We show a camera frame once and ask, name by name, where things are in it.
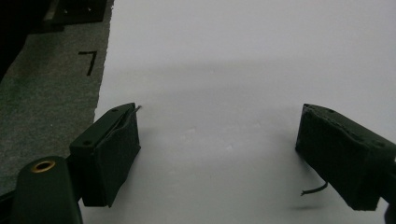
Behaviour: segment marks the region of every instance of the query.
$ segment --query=thin wire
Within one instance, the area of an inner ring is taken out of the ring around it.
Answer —
[[[303,190],[303,192],[301,193],[301,196],[303,196],[303,195],[305,195],[305,194],[311,194],[311,193],[320,192],[320,191],[326,189],[328,185],[329,185],[329,182],[326,181],[326,183],[325,183],[322,187],[319,187],[319,188],[317,188],[317,189]]]

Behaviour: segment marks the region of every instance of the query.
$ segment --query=screw hole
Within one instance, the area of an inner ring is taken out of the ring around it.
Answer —
[[[87,140],[87,141],[84,141],[82,144],[84,144],[84,146],[89,146],[90,144],[92,144],[92,141]]]
[[[375,146],[377,146],[377,147],[384,147],[385,146],[385,144],[384,143],[382,143],[382,142],[378,142],[378,141],[373,141],[373,144],[375,145]]]
[[[50,170],[53,166],[55,166],[55,161],[42,161],[33,166],[32,172],[43,173]]]

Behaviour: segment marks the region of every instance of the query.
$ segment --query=white table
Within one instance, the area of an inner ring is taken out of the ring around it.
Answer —
[[[96,118],[136,102],[142,149],[85,223],[383,223],[294,151],[303,103],[396,142],[396,2],[117,0]]]

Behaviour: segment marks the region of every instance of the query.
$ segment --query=brass ring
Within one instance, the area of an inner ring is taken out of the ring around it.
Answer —
[[[55,161],[41,161],[32,167],[33,173],[43,173],[55,166]]]

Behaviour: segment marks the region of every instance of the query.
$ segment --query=gray carpet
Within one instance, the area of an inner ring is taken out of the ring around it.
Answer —
[[[109,0],[103,22],[29,35],[0,83],[0,195],[14,190],[19,170],[69,144],[93,123],[106,57]],[[87,76],[92,56],[97,57]]]

